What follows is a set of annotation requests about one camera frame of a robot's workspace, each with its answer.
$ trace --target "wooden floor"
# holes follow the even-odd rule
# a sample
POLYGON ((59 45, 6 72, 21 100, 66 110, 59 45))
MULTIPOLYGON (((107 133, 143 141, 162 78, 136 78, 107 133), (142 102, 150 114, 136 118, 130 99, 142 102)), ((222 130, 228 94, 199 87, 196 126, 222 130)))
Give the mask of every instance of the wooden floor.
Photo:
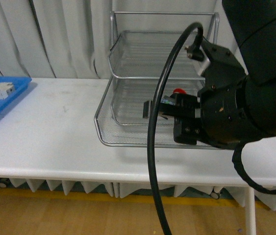
MULTIPOLYGON (((243 235, 234 200, 163 198, 174 235, 243 235)), ((257 234, 276 235, 276 211, 257 203, 257 234)), ((160 235, 152 198, 0 188, 0 235, 160 235)))

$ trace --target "table leg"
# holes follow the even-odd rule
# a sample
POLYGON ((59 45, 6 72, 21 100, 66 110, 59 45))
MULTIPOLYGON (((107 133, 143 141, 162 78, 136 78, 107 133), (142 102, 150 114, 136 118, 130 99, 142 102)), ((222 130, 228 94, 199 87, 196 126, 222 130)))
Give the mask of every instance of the table leg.
POLYGON ((255 200, 254 200, 254 189, 251 187, 245 188, 245 199, 246 199, 246 229, 247 235, 256 235, 256 224, 255 224, 255 200))

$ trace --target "white table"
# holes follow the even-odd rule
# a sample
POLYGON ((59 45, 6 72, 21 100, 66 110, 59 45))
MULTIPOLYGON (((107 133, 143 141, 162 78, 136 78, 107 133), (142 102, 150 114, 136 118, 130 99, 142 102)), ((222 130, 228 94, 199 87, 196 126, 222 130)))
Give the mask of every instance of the white table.
MULTIPOLYGON (((98 139, 93 118, 107 82, 34 78, 0 114, 0 177, 148 183, 145 148, 98 139)), ((249 144, 243 155, 250 176, 265 186, 276 186, 276 151, 267 151, 274 142, 249 144)), ((156 149, 159 183, 246 187, 231 157, 229 150, 156 149)))

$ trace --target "metal frame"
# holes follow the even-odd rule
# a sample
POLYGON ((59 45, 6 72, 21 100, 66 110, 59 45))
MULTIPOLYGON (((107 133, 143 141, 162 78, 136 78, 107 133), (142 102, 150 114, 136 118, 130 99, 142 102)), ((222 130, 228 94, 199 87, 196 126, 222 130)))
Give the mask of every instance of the metal frame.
POLYGON ((192 15, 192 16, 212 16, 206 38, 209 40, 214 27, 213 43, 217 43, 218 29, 220 24, 220 15, 218 12, 141 12, 141 11, 111 11, 110 26, 111 26, 111 47, 115 44, 119 37, 116 15, 192 15))

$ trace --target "cable connector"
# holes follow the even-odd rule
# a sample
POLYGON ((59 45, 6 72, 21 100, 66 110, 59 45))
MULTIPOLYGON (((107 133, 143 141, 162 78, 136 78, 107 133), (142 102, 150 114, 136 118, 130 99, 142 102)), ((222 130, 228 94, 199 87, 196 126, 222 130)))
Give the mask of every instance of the cable connector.
POLYGON ((204 60, 204 54, 200 50, 200 46, 193 43, 190 47, 185 47, 185 50, 187 51, 187 57, 189 59, 197 60, 197 61, 203 61, 204 60))

